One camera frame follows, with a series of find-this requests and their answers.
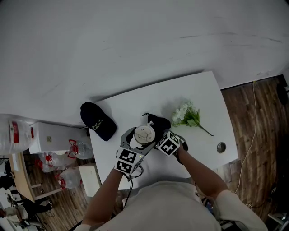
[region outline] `red label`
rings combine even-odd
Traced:
[[[18,132],[18,124],[17,124],[17,122],[12,121],[12,126],[13,126],[14,143],[19,143],[19,132]]]
[[[31,137],[32,137],[32,139],[34,139],[33,128],[31,128]]]

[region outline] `white wall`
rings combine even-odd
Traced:
[[[0,113],[78,124],[86,100],[212,70],[220,88],[289,60],[285,0],[4,0]]]

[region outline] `white flower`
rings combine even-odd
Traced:
[[[177,118],[180,118],[181,115],[180,109],[176,109],[176,112],[174,114],[176,115]]]
[[[173,120],[174,123],[178,123],[179,122],[179,118],[178,118],[178,116],[176,114],[174,114],[172,116],[172,120]]]
[[[184,110],[187,110],[187,109],[188,109],[188,106],[189,106],[189,105],[188,105],[187,103],[184,103],[184,104],[181,106],[181,108],[184,109]]]
[[[180,119],[183,120],[184,117],[185,117],[185,115],[186,115],[186,109],[181,108],[181,109],[180,109],[180,113],[179,113]]]

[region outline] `plastic bottle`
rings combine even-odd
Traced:
[[[43,164],[54,167],[67,166],[75,162],[75,158],[69,157],[68,153],[57,155],[55,152],[44,152],[38,156]]]
[[[30,147],[32,129],[22,120],[0,119],[0,155],[23,152]]]
[[[63,171],[60,175],[56,176],[58,183],[62,189],[73,189],[78,187],[82,180],[78,167],[70,167]]]
[[[57,170],[64,170],[66,167],[55,167],[55,166],[49,166],[48,164],[43,164],[42,160],[36,160],[35,165],[39,166],[43,172],[51,172],[51,171],[57,171]]]
[[[92,146],[88,142],[81,140],[69,140],[71,144],[70,147],[70,157],[77,157],[78,159],[86,160],[93,158]]]

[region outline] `person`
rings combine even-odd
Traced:
[[[267,230],[263,221],[228,190],[215,172],[182,145],[176,155],[202,193],[211,199],[214,216],[201,203],[193,184],[161,181],[140,189],[128,199],[123,211],[110,220],[123,176],[112,169],[75,231]]]
[[[49,200],[45,206],[40,205],[43,201],[46,201],[46,198],[39,199],[35,203],[27,200],[17,208],[7,207],[4,210],[0,209],[0,217],[5,217],[12,222],[22,222],[37,213],[44,213],[52,209],[52,201]]]

